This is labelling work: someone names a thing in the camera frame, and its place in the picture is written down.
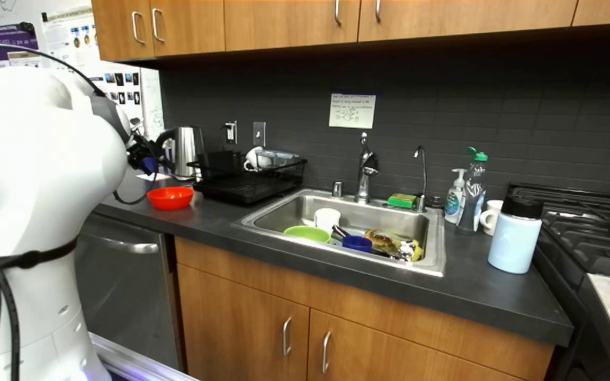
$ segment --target black lid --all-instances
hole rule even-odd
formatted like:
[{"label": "black lid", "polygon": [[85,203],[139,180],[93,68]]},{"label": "black lid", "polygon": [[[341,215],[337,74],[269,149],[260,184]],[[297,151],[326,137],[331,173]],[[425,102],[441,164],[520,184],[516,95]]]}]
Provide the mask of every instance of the black lid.
[{"label": "black lid", "polygon": [[507,195],[503,201],[501,213],[524,217],[525,219],[540,219],[543,215],[543,202],[524,200],[513,195]]}]

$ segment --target stainless steel kettle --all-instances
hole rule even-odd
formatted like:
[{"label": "stainless steel kettle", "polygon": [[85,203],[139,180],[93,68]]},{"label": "stainless steel kettle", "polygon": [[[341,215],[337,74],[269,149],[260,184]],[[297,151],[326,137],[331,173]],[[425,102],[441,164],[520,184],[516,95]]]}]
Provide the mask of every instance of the stainless steel kettle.
[{"label": "stainless steel kettle", "polygon": [[187,166],[188,162],[197,161],[197,155],[204,153],[204,134],[201,127],[194,125],[181,125],[162,132],[155,142],[155,147],[161,150],[166,140],[172,139],[172,161],[168,167],[174,176],[180,180],[201,180],[201,171],[198,168]]}]

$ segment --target white robot body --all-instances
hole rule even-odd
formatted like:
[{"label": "white robot body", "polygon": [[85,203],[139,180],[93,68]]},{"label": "white robot body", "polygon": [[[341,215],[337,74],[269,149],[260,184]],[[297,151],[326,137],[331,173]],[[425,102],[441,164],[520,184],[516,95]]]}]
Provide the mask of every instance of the white robot body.
[{"label": "white robot body", "polygon": [[[91,210],[121,183],[127,165],[114,127],[90,112],[72,111],[86,111],[79,90],[39,75],[35,84],[52,88],[48,96],[43,89],[32,91],[40,106],[26,101],[24,89],[11,87],[24,82],[4,87],[17,97],[0,97],[0,257],[48,251],[75,239]],[[74,253],[29,269],[10,268],[5,275],[19,311],[21,381],[111,379],[85,327]],[[10,335],[3,305],[1,381],[10,378]]]}]

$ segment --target dark gray tile backsplash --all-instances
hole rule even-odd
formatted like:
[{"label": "dark gray tile backsplash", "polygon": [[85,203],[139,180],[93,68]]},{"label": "dark gray tile backsplash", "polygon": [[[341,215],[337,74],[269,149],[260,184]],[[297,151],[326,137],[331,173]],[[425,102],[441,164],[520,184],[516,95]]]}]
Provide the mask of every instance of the dark gray tile backsplash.
[{"label": "dark gray tile backsplash", "polygon": [[610,192],[610,39],[476,47],[406,48],[311,56],[240,56],[235,62],[160,69],[167,127],[206,127],[220,149],[220,126],[239,121],[252,147],[253,121],[267,123],[267,146],[309,160],[305,183],[356,186],[362,130],[330,128],[332,92],[376,94],[370,147],[381,175],[372,193],[414,193],[428,154],[428,192],[445,195],[467,147],[489,155],[489,197],[509,181]]}]

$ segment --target green bowl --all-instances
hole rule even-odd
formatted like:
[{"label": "green bowl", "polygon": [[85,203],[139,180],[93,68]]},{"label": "green bowl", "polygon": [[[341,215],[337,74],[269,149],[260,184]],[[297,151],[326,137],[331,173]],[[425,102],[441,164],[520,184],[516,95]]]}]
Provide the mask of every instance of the green bowl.
[{"label": "green bowl", "polygon": [[331,241],[331,234],[320,228],[313,228],[307,225],[291,226],[284,231],[284,234],[307,238],[317,242],[328,243]]}]

